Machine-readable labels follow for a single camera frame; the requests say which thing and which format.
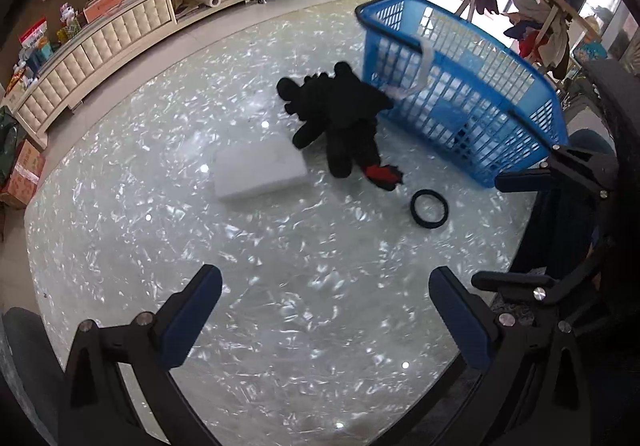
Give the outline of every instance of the white foam box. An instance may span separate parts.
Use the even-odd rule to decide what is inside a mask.
[[[307,182],[302,153],[281,135],[220,150],[212,171],[214,190],[222,201],[255,197]]]

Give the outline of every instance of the black plastic bag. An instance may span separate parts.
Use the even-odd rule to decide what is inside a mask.
[[[24,128],[9,112],[9,108],[0,108],[0,187],[11,176],[16,159],[18,144],[25,138]]]

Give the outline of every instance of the black plush toy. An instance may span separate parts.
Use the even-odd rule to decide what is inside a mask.
[[[285,110],[305,123],[293,136],[293,144],[302,149],[326,133],[326,159],[334,177],[348,177],[355,162],[370,182],[393,191],[402,183],[402,173],[395,166],[380,166],[375,139],[376,115],[393,108],[393,103],[361,82],[348,63],[336,63],[334,71],[335,77],[325,72],[306,76],[302,86],[289,77],[279,80],[278,95],[287,101]]]

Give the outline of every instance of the black tape roll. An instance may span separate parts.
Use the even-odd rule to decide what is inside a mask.
[[[444,207],[444,215],[437,222],[429,222],[428,220],[420,218],[418,216],[418,212],[415,210],[415,203],[420,197],[433,197],[434,199],[439,200]],[[411,203],[409,204],[409,209],[411,210],[411,216],[414,217],[415,222],[424,227],[425,229],[436,229],[442,225],[449,219],[449,204],[447,204],[447,200],[439,194],[437,191],[433,190],[420,190],[414,193],[414,196],[411,197]]]

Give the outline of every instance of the blue plastic basket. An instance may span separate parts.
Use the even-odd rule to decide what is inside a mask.
[[[396,91],[426,84],[395,98],[386,116],[483,186],[567,144],[553,88],[486,32],[427,0],[374,0],[357,7],[356,17],[367,30],[365,82]],[[418,77],[420,37],[435,50],[427,79]]]

